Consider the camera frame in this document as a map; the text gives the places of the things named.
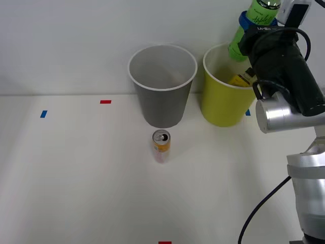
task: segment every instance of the yellow object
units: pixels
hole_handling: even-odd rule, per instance
[[[249,63],[232,64],[228,56],[227,45],[219,45],[206,52],[203,65],[205,86],[201,111],[204,118],[216,126],[234,126],[249,109],[255,99],[255,94],[251,87],[237,87],[219,79],[228,81],[235,74],[245,72]]]
[[[250,84],[247,83],[240,75],[235,75],[228,84],[240,87],[250,87]]]

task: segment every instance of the bottle label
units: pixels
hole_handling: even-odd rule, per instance
[[[272,23],[280,5],[267,5],[261,0],[253,0],[249,7],[246,17],[257,25],[269,25]]]
[[[253,0],[246,13],[246,17],[257,25],[269,25],[272,23],[273,19],[278,13],[279,8],[280,4],[271,6],[265,4],[262,0]],[[238,62],[242,62],[247,59],[246,56],[242,55],[238,47],[238,43],[241,41],[243,35],[244,29],[240,26],[228,48],[229,56]]]

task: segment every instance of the blue tape marker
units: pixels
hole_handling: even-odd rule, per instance
[[[46,113],[47,113],[47,110],[43,110],[43,112],[42,112],[42,114],[41,114],[41,118],[45,118]]]

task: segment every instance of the tape marker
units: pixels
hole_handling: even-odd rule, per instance
[[[101,104],[111,104],[112,100],[101,100]]]
[[[43,112],[42,112],[42,114],[41,114],[41,118],[45,118],[46,113],[47,113],[47,110],[43,110]]]

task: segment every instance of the yellow can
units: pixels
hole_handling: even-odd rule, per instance
[[[171,135],[166,130],[157,130],[152,135],[153,154],[158,163],[165,163],[169,158]]]
[[[201,111],[208,122],[220,127],[237,124],[255,99],[252,87],[226,83],[250,67],[249,61],[238,63],[231,60],[227,46],[215,46],[203,58],[205,86]]]

